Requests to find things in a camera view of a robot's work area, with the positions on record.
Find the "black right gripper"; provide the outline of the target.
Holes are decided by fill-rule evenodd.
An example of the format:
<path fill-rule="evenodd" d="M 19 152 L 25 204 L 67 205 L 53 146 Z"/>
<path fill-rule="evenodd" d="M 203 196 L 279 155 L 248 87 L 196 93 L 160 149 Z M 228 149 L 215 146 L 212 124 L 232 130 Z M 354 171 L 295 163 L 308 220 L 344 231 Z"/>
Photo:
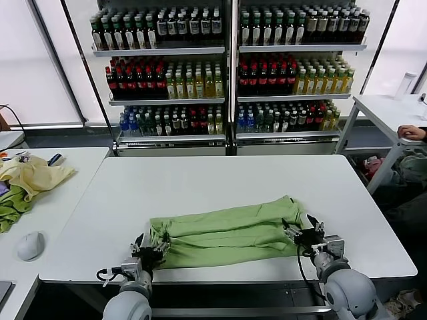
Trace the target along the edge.
<path fill-rule="evenodd" d="M 288 238 L 294 238 L 296 245 L 301 245 L 304 248 L 320 245 L 324 243 L 324 222 L 318 221 L 315 217 L 307 214 L 308 221 L 314 229 L 294 229 L 284 218 L 281 218 L 284 235 Z"/>

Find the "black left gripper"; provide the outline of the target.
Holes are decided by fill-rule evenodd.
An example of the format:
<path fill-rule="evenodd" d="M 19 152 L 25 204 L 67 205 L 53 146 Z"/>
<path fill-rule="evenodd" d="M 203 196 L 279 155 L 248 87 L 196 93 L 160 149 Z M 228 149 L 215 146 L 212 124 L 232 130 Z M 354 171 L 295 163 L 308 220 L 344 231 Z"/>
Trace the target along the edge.
<path fill-rule="evenodd" d="M 170 248 L 168 235 L 159 238 L 155 247 L 141 247 L 144 240 L 144 233 L 136 237 L 130 244 L 131 256 L 141 260 L 142 267 L 159 267 L 164 262 L 163 252 Z"/>

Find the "bystander bare hand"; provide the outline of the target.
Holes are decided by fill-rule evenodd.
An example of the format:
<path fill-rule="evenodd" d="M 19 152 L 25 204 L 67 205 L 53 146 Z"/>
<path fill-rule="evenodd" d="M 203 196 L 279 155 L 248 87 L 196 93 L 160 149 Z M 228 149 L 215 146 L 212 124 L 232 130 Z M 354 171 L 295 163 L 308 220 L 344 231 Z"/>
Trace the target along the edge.
<path fill-rule="evenodd" d="M 413 125 L 402 125 L 398 128 L 399 138 L 409 139 L 412 141 L 423 141 L 426 138 L 426 131 Z"/>

